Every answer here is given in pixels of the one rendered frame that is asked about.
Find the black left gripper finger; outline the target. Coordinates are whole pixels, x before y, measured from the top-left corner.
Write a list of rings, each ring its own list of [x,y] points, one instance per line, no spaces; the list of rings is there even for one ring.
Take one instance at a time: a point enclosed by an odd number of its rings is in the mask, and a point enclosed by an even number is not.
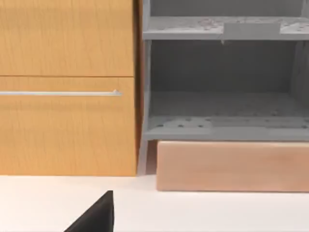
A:
[[[64,232],[113,232],[113,191],[105,192],[91,207],[78,217]]]

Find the wooden cupboard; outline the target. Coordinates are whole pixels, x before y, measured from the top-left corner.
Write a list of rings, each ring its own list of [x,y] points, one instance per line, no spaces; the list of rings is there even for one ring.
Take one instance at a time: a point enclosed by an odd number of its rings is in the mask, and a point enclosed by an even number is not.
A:
[[[138,149],[140,141],[140,11],[139,0],[133,0],[133,42],[134,42],[134,73],[132,76],[115,76],[115,77],[132,77],[135,80],[135,118],[136,118],[136,152],[138,163]],[[41,77],[41,76],[17,76],[17,77]],[[87,77],[87,76],[50,76],[50,77]],[[88,76],[88,77],[112,77],[112,76]]]

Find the pale wooden drawer front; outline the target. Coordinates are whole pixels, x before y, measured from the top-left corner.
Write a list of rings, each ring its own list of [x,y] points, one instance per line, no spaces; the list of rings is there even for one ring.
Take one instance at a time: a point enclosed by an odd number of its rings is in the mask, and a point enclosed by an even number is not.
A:
[[[160,191],[309,192],[309,143],[160,141]]]

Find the grey pierced drawer inside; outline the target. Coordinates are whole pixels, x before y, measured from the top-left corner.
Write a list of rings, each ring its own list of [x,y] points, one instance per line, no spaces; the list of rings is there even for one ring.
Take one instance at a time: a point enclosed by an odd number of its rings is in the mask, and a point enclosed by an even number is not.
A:
[[[156,141],[309,142],[309,0],[142,0]]]

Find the plain wooden drawer front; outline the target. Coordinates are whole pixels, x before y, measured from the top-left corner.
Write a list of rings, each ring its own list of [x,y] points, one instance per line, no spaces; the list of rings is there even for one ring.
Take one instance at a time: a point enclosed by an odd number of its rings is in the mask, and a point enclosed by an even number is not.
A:
[[[133,0],[0,0],[0,75],[133,73]]]

